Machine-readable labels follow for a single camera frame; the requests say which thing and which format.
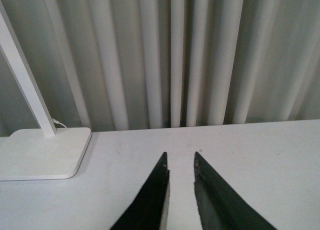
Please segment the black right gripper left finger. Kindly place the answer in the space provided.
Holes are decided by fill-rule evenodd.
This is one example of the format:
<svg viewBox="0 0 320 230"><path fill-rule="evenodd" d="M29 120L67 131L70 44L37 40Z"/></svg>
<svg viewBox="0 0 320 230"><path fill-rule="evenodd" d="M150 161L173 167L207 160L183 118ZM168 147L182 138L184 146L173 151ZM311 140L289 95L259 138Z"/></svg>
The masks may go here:
<svg viewBox="0 0 320 230"><path fill-rule="evenodd" d="M163 152L133 202L112 230L165 230L169 214L170 170Z"/></svg>

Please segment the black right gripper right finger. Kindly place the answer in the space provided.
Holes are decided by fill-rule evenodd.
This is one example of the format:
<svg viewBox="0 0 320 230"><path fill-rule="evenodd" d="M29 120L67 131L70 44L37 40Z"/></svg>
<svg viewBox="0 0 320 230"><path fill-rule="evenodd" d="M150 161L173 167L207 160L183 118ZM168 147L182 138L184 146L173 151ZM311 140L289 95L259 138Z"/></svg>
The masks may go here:
<svg viewBox="0 0 320 230"><path fill-rule="evenodd" d="M194 193L204 230L274 230L218 172L196 152Z"/></svg>

